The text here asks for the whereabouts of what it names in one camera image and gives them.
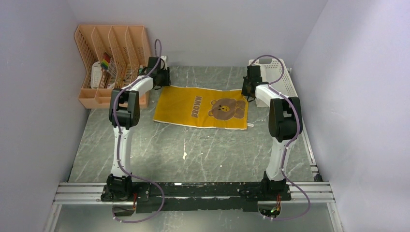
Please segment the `yellow brown towel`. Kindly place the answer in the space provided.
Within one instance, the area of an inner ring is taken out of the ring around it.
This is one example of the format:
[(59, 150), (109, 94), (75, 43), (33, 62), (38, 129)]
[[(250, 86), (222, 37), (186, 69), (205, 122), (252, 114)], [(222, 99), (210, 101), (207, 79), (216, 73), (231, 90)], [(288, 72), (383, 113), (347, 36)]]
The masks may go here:
[(153, 120), (194, 128), (246, 130), (249, 103), (241, 90), (164, 87)]

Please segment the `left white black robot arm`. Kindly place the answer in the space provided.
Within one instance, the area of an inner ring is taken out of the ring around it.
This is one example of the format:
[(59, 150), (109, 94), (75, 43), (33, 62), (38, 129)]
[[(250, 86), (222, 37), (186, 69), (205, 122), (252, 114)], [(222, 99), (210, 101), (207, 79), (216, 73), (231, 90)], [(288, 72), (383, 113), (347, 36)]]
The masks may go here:
[(140, 98), (155, 87), (170, 86), (167, 56), (150, 57), (148, 66), (133, 82), (112, 91), (109, 120), (114, 130), (114, 158), (107, 178), (108, 192), (127, 201), (134, 194), (130, 170), (132, 136), (140, 120)]

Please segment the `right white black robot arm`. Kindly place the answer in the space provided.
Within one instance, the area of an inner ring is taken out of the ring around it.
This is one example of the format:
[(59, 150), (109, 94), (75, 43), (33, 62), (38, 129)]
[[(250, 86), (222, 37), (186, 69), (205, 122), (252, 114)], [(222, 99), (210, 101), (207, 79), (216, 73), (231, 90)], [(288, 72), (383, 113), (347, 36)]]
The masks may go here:
[(269, 105), (268, 130), (273, 138), (269, 164), (261, 180), (260, 193), (273, 200), (285, 190), (288, 153), (302, 132), (301, 105), (298, 97), (288, 97), (264, 82), (261, 66), (249, 65), (242, 94)]

